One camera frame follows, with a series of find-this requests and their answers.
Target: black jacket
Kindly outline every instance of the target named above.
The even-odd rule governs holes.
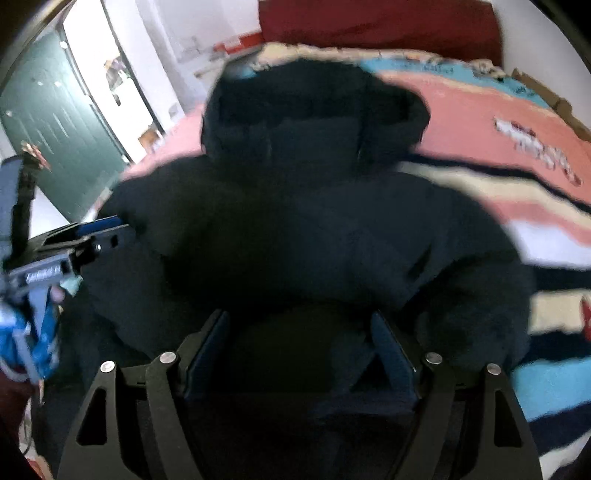
[[[175,349],[213,308],[242,320],[224,367],[230,390],[330,392],[350,367],[330,345],[351,332],[353,349],[367,345],[364,315],[376,309],[455,366],[515,365],[533,291],[515,248],[473,200],[395,169],[427,123],[417,95],[344,64],[223,78],[204,117],[206,155],[120,184],[101,211],[135,227],[138,242],[86,267],[65,308],[38,449],[56,461],[71,421],[60,396],[79,401],[101,362]],[[302,304],[358,321],[325,320],[321,307],[298,330],[280,312]],[[265,345],[294,342],[293,362],[328,367],[267,374]]]

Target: red object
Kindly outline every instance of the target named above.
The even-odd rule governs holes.
[[[259,20],[265,41],[502,62],[495,12],[479,0],[263,0]]]
[[[239,51],[246,50],[247,48],[256,47],[265,43],[261,32],[254,32],[238,37],[231,38],[222,43],[218,43],[213,46],[213,51],[225,51],[228,55],[238,53]]]
[[[585,339],[591,342],[591,307],[584,297],[581,299],[581,315],[583,316],[583,333]]]

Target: dark green door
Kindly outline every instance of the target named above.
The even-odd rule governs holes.
[[[35,144],[51,166],[39,188],[70,221],[81,220],[125,168],[115,144],[78,83],[60,37],[35,42],[0,95],[0,118],[16,151]]]

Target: striped blanket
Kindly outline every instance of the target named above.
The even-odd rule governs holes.
[[[232,74],[298,58],[357,64],[413,90],[431,120],[399,168],[474,197],[532,265],[531,349],[512,374],[548,479],[591,436],[591,144],[485,60],[426,52],[267,44]]]

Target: metal screw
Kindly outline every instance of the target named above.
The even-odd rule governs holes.
[[[164,364],[171,364],[176,360],[177,354],[174,352],[164,352],[160,355],[160,361]]]
[[[497,364],[488,364],[486,366],[486,371],[488,371],[491,375],[500,375],[502,370]]]
[[[104,374],[107,374],[107,373],[113,371],[114,368],[115,368],[115,362],[112,360],[107,360],[106,362],[104,362],[100,366],[100,371],[103,372]]]
[[[443,357],[439,355],[439,353],[429,352],[427,355],[425,355],[425,360],[429,364],[439,365],[441,362],[443,362]]]

